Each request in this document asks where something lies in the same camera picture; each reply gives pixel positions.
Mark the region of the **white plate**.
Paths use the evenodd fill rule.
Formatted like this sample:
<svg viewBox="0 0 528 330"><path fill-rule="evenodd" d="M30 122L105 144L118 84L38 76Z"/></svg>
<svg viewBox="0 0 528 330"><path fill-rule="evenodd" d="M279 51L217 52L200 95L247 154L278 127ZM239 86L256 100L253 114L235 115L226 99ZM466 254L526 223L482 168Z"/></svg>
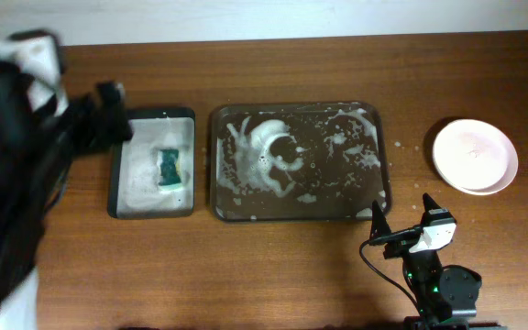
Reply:
<svg viewBox="0 0 528 330"><path fill-rule="evenodd" d="M518 153L510 139L495 126L475 119L450 122L437 133L432 146L432 159L437 172L438 163L442 161L509 155L518 159Z"/></svg>

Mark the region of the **green yellow sponge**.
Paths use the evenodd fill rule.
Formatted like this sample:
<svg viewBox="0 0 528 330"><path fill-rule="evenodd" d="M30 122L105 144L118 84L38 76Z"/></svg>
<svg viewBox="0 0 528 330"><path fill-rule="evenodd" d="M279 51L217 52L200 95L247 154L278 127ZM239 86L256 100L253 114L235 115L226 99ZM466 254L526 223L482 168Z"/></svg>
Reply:
<svg viewBox="0 0 528 330"><path fill-rule="evenodd" d="M172 192L183 187L180 169L180 151L176 148L160 149L158 152L158 189L161 193Z"/></svg>

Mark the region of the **pale blue plate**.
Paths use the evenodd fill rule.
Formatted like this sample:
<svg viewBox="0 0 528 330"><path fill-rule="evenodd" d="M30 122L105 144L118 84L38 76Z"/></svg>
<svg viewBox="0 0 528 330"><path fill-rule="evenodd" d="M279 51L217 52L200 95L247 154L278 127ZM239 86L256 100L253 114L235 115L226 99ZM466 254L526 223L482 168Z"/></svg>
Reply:
<svg viewBox="0 0 528 330"><path fill-rule="evenodd" d="M519 161L513 155L500 158L469 157L438 163L437 170L453 188L472 195L490 195L509 186Z"/></svg>

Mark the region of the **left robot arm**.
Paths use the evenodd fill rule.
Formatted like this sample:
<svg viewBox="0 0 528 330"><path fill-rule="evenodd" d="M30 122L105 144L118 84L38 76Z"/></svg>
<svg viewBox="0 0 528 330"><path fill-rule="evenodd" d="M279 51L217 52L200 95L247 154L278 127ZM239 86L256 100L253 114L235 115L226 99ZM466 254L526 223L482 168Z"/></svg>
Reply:
<svg viewBox="0 0 528 330"><path fill-rule="evenodd" d="M100 82L70 99L47 29L0 39L0 329L36 327L36 256L72 163L132 138L124 89Z"/></svg>

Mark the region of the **black soapy water tray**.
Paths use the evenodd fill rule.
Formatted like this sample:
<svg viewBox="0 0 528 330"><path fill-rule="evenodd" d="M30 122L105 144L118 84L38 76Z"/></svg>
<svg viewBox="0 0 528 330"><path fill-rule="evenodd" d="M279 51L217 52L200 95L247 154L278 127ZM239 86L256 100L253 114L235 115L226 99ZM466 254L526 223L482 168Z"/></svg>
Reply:
<svg viewBox="0 0 528 330"><path fill-rule="evenodd" d="M133 137L116 146L111 160L107 213L117 219L184 217L194 208L195 112L183 106L126 112ZM158 152L180 151L183 187L158 189Z"/></svg>

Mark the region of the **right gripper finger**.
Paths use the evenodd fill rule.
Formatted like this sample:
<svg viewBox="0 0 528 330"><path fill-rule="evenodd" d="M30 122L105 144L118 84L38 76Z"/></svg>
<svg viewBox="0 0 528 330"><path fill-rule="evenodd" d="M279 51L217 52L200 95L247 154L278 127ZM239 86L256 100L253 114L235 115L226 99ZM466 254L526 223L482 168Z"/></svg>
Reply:
<svg viewBox="0 0 528 330"><path fill-rule="evenodd" d="M391 237L391 229L377 201L371 205L372 219L368 243L371 246L386 244Z"/></svg>
<svg viewBox="0 0 528 330"><path fill-rule="evenodd" d="M426 213L439 213L442 210L441 206L427 192L423 194L422 198L423 208Z"/></svg>

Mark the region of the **dark brown serving tray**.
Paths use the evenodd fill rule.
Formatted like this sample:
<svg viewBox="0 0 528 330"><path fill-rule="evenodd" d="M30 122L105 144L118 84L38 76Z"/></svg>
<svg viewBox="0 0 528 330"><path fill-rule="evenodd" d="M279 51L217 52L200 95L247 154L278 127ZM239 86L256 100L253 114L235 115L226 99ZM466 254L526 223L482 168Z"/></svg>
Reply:
<svg viewBox="0 0 528 330"><path fill-rule="evenodd" d="M210 133L210 207L223 222L368 221L374 204L392 208L371 104L230 104Z"/></svg>

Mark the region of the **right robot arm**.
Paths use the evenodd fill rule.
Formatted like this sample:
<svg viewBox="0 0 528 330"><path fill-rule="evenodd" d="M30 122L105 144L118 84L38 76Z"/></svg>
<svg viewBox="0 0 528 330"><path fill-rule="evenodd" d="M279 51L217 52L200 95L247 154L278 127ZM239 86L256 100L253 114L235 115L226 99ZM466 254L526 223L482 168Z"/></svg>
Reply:
<svg viewBox="0 0 528 330"><path fill-rule="evenodd" d="M496 323L472 323L477 315L476 302L482 278L474 270L458 265L444 266L438 251L448 246L457 229L457 220L439 206L429 194L423 195L424 212L419 224L393 232L380 205L371 206L371 229L368 240L359 248L383 246L385 259L402 260L401 286L362 260L382 279L398 288L417 311L402 322L404 329L501 329Z"/></svg>

